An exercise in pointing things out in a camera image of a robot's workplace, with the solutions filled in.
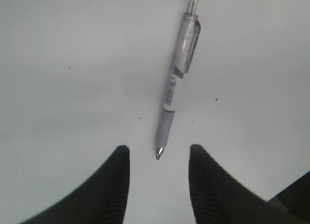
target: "pen grip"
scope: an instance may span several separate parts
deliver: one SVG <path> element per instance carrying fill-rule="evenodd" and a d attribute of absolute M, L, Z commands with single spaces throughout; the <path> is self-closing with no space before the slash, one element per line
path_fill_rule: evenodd
<path fill-rule="evenodd" d="M 157 148 L 166 147 L 171 124 L 173 121 L 173 116 L 174 116 L 174 112 L 162 110 L 160 120 L 159 120 L 158 130 L 157 130 L 157 137 L 156 137 Z"/>

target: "white floor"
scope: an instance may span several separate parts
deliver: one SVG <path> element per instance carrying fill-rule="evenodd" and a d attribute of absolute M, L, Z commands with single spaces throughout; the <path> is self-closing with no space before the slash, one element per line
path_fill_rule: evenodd
<path fill-rule="evenodd" d="M 185 9 L 186 0 L 0 0 L 0 223 L 59 201 L 121 144 L 131 153 L 126 224 L 195 223 L 193 143 L 266 200 L 310 170 L 309 0 L 201 0 L 183 100 L 155 160 Z"/>

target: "black object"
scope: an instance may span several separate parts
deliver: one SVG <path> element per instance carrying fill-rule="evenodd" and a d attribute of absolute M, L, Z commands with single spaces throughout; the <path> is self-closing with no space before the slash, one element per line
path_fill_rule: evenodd
<path fill-rule="evenodd" d="M 310 172 L 303 175 L 269 202 L 310 222 Z"/>
<path fill-rule="evenodd" d="M 119 146 L 66 198 L 23 224 L 121 224 L 129 187 L 129 149 Z"/>
<path fill-rule="evenodd" d="M 200 145 L 190 149 L 189 188 L 197 224 L 307 223 L 251 193 Z"/>

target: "pen tip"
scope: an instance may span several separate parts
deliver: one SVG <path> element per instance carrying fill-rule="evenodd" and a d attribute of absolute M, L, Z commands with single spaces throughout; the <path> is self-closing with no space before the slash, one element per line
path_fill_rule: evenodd
<path fill-rule="evenodd" d="M 163 154 L 164 148 L 157 148 L 156 149 L 156 159 L 159 160 L 160 156 Z"/>

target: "ballpoint pen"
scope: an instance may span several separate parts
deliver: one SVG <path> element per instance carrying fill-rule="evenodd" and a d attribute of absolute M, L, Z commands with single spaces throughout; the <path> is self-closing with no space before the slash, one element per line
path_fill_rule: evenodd
<path fill-rule="evenodd" d="M 190 0 L 187 12 L 184 14 L 179 31 L 178 41 L 173 58 L 170 79 L 166 88 L 164 107 L 159 120 L 156 134 L 156 159 L 163 154 L 178 100 L 180 99 L 185 75 L 193 57 L 198 36 L 200 23 L 197 20 L 196 10 L 199 0 Z"/>

